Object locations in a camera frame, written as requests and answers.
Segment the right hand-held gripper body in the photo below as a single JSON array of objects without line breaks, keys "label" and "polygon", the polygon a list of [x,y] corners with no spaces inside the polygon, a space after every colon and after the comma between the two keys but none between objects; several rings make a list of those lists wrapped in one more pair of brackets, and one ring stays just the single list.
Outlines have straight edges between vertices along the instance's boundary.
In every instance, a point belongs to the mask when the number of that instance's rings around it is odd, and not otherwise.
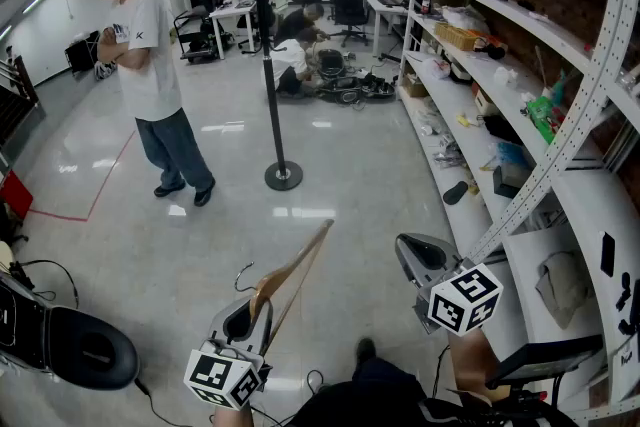
[{"label": "right hand-held gripper body", "polygon": [[465,259],[418,290],[413,307],[428,334],[444,328],[465,335],[492,318],[503,284],[482,263]]}]

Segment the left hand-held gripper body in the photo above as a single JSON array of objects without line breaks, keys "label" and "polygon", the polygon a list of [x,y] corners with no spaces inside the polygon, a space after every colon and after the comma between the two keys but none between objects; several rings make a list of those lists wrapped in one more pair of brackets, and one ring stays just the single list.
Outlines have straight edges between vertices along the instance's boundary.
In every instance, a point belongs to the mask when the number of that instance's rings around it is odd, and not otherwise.
[{"label": "left hand-held gripper body", "polygon": [[203,402],[240,411],[263,390],[271,369],[259,354],[208,339],[191,351],[183,383]]}]

